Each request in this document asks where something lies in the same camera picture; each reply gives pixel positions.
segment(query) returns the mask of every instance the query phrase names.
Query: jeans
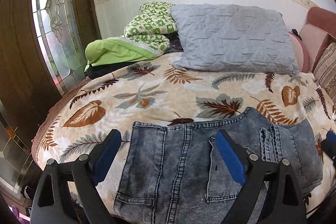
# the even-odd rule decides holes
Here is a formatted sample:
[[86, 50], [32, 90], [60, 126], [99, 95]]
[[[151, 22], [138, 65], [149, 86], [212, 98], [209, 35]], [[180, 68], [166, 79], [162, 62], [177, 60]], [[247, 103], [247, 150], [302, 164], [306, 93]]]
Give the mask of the jeans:
[[[237, 117], [211, 122], [135, 122], [115, 212], [150, 224], [220, 223], [241, 189], [217, 151], [220, 129], [262, 160], [288, 159], [303, 196], [320, 184], [322, 163], [307, 119], [278, 126], [248, 107]], [[258, 220], [266, 192], [264, 183], [249, 223]]]

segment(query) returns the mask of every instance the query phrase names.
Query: blue gripper pad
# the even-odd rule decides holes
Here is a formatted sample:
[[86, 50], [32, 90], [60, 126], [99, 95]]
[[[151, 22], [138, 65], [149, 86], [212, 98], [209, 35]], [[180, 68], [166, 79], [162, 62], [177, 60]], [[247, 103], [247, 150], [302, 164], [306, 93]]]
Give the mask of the blue gripper pad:
[[216, 146], [233, 180], [243, 186], [246, 182], [244, 165], [220, 131], [216, 133]]
[[111, 140], [101, 152], [99, 158], [93, 165], [94, 177], [91, 182], [94, 186], [97, 186], [99, 182], [104, 181], [112, 162], [121, 145], [121, 134], [118, 130], [114, 132]]
[[336, 134], [333, 131], [328, 131], [327, 140], [332, 142], [333, 144], [336, 144]]

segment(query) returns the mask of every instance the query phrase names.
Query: blanket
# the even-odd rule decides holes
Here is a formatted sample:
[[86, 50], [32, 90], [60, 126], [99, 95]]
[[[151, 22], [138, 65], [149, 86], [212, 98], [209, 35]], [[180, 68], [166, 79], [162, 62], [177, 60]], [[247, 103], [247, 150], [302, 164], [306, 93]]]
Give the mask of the blanket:
[[[60, 111], [39, 141], [36, 161], [43, 169], [49, 158], [75, 160], [101, 143], [112, 128], [122, 133], [122, 145], [97, 190], [110, 213], [127, 158], [135, 121], [173, 126], [231, 118], [246, 107], [256, 108], [275, 124], [308, 119], [323, 162], [323, 180], [305, 197], [307, 210], [318, 205], [334, 178], [332, 161], [321, 141], [336, 124], [333, 102], [311, 73], [294, 78], [275, 73], [222, 73], [175, 68], [182, 53], [141, 61], [92, 80]], [[74, 184], [74, 199], [79, 200]]]
[[109, 37], [88, 44], [85, 56], [89, 65], [99, 66], [122, 62], [155, 59], [169, 48], [169, 39], [164, 34], [177, 31], [170, 15], [173, 4], [149, 2], [143, 4], [139, 14], [125, 27], [121, 37]]

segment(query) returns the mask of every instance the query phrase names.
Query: pillow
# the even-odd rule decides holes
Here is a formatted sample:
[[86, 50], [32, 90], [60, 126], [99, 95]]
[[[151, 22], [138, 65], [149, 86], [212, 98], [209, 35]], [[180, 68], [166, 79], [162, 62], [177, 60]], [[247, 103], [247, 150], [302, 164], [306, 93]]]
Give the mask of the pillow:
[[326, 48], [313, 73], [321, 87], [336, 103], [336, 43], [331, 43]]
[[303, 44], [303, 42], [293, 33], [289, 33], [289, 38], [292, 42], [296, 61], [299, 65], [299, 71], [308, 72], [309, 71], [309, 54], [308, 54], [308, 50], [305, 44]]
[[179, 4], [170, 12], [184, 49], [182, 58], [174, 63], [176, 67], [299, 74], [285, 23], [275, 10]]
[[308, 50], [309, 71], [313, 72], [323, 52], [330, 44], [330, 36], [326, 31], [309, 24], [303, 26], [300, 36]]

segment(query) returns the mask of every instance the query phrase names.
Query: metal screw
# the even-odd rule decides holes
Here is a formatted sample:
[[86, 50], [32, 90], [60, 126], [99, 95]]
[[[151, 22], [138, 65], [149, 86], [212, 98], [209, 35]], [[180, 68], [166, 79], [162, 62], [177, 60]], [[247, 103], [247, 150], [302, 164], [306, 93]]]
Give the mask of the metal screw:
[[48, 165], [52, 165], [54, 163], [54, 161], [55, 161], [54, 159], [48, 159], [47, 160], [47, 164]]
[[258, 156], [256, 154], [251, 154], [250, 155], [250, 159], [251, 160], [257, 160], [258, 159]]
[[289, 162], [288, 159], [283, 159], [283, 160], [282, 160], [282, 163], [283, 163], [284, 165], [289, 165], [289, 164], [290, 164], [290, 162]]
[[89, 157], [88, 154], [81, 154], [81, 155], [79, 156], [79, 160], [84, 161], [84, 160], [87, 160], [88, 157]]

